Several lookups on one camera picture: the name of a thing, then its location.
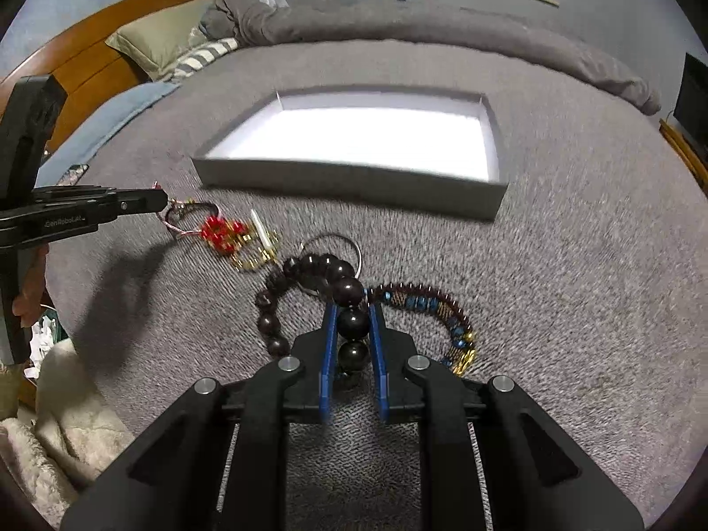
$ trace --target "black and white striped fabric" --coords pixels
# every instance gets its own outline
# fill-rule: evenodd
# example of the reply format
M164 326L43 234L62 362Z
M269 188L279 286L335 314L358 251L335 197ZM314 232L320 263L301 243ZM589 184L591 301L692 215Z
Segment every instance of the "black and white striped fabric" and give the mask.
M237 47L239 45L235 38L223 38L191 49L177 60L170 81L177 83L192 76L214 60L234 51Z

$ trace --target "red bead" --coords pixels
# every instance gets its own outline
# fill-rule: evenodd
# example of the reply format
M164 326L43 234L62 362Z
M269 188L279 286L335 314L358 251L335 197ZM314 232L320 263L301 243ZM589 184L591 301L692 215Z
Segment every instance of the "red bead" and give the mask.
M249 227L243 223L243 221L235 221L231 224L231 228L233 228L237 235L246 235L249 233Z

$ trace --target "silver screw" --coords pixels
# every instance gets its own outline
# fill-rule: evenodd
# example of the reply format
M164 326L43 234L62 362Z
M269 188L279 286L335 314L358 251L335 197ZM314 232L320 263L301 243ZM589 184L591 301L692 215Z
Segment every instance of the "silver screw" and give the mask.
M287 357L282 358L282 360L277 363L277 366L283 371L295 371L298 367L300 367L300 360L288 355Z
M497 375L491 380L491 384L498 392L508 393L514 389L514 380L505 375Z
M416 371L423 371L431 366L431 361L425 355L412 355L408 358L408 366Z
M209 395L217 388L217 382L211 377L202 377L194 384L194 391L199 395Z

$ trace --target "grey bedspread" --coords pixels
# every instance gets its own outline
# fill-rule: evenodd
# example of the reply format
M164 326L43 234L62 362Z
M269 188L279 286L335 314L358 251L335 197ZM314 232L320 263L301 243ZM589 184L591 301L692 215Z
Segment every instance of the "grey bedspread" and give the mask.
M510 178L494 223L200 187L190 156L273 90L353 84L485 94ZM445 157L443 146L431 148ZM144 188L155 180L180 199L218 202L231 217L254 207L283 234L284 253L323 230L350 234L362 246L366 285L412 280L449 290L479 330L470 377L514 377L647 523L708 440L700 367L708 202L649 120L620 98L457 46L245 49L138 116L82 182ZM242 379L268 361L252 303L263 274L235 273L199 242L172 244L153 216L52 244L47 285L91 376L135 433L197 378ZM291 292L279 313L292 337L320 324L322 305ZM385 315L422 353L444 353L447 337L431 319ZM291 430L289 529L419 528L416 430L380 425L371 393L365 381L339 399L331 425Z
M397 39L492 51L567 73L621 97L644 114L661 109L658 92L624 63L583 42L508 15L402 3L274 10L257 0L215 0L200 27L211 39L235 37L240 47Z

